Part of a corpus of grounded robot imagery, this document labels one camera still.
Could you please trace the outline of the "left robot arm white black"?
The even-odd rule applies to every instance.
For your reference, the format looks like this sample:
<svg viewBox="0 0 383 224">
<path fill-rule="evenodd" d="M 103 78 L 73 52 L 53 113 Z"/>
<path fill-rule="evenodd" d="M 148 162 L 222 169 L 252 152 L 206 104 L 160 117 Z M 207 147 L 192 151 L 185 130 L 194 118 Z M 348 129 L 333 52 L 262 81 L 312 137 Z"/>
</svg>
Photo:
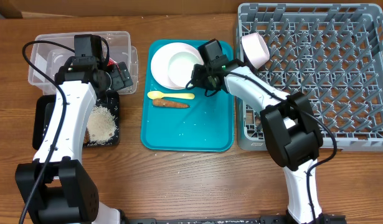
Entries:
<svg viewBox="0 0 383 224">
<path fill-rule="evenodd" d="M 19 221 L 33 223 L 128 223 L 125 213 L 99 200 L 97 186 L 82 165 L 87 123 L 97 98 L 132 85 L 124 62 L 110 63 L 108 42 L 75 35 L 73 55 L 53 78 L 56 89 L 47 132 L 31 163 L 15 173 L 24 200 Z"/>
</svg>

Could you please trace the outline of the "brown food chunk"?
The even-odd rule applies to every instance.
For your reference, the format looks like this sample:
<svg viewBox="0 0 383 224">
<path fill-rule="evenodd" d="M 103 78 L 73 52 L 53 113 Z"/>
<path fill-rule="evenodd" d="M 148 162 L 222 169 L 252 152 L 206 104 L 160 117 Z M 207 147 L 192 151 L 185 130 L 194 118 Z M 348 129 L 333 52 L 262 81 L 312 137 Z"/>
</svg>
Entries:
<svg viewBox="0 0 383 224">
<path fill-rule="evenodd" d="M 88 129 L 86 129 L 85 136 L 83 139 L 83 144 L 86 144 L 87 142 L 89 142 L 89 139 L 90 139 L 89 132 L 88 132 Z"/>
</svg>

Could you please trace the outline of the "small white bowl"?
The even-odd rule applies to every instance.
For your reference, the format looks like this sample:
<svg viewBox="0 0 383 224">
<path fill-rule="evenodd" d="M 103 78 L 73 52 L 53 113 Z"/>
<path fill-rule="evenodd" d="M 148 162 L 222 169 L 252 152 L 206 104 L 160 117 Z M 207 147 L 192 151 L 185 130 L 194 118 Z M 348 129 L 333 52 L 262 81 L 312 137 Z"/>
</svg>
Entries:
<svg viewBox="0 0 383 224">
<path fill-rule="evenodd" d="M 168 77 L 176 85 L 185 88 L 191 81 L 195 64 L 203 64 L 196 52 L 178 52 L 169 59 Z"/>
</svg>

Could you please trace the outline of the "white bowl with rice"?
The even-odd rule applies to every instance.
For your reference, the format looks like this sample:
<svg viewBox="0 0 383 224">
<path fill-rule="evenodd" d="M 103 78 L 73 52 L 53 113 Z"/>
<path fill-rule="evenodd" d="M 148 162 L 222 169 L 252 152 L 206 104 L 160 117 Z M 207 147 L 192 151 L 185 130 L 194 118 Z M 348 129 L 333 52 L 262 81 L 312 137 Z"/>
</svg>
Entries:
<svg viewBox="0 0 383 224">
<path fill-rule="evenodd" d="M 244 61 L 252 67 L 259 69 L 269 61 L 270 53 L 267 44 L 259 33 L 242 36 L 241 45 Z"/>
</svg>

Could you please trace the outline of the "red wrapper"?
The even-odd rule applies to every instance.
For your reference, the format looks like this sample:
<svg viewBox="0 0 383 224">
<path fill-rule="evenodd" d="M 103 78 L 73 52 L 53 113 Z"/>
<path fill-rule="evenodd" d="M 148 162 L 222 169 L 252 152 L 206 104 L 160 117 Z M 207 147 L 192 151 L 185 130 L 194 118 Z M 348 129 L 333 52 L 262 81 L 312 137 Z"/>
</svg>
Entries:
<svg viewBox="0 0 383 224">
<path fill-rule="evenodd" d="M 109 60 L 107 68 L 109 70 L 114 70 L 118 68 L 118 64 L 114 60 Z"/>
</svg>

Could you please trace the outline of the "pile of rice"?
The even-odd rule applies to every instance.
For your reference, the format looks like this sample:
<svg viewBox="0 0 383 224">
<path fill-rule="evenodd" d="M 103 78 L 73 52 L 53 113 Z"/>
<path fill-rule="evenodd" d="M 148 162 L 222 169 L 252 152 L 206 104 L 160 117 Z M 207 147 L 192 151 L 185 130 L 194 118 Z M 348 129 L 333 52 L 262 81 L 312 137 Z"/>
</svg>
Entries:
<svg viewBox="0 0 383 224">
<path fill-rule="evenodd" d="M 115 117 L 110 110 L 103 106 L 94 106 L 87 123 L 89 142 L 108 143 L 115 136 L 116 129 Z"/>
</svg>

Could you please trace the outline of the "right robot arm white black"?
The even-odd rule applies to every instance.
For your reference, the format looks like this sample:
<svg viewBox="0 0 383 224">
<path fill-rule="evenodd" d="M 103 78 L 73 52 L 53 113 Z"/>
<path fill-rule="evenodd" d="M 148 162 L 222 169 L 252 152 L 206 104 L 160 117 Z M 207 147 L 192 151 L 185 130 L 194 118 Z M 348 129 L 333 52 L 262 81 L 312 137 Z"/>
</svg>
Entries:
<svg viewBox="0 0 383 224">
<path fill-rule="evenodd" d="M 259 79 L 238 59 L 223 65 L 195 64 L 186 87 L 202 88 L 207 97 L 223 90 L 258 112 L 267 151 L 285 173 L 288 222 L 325 222 L 318 202 L 315 171 L 333 158 L 318 160 L 322 130 L 331 138 L 334 134 L 314 116 L 307 96 L 302 92 L 291 95 L 280 91 Z"/>
</svg>

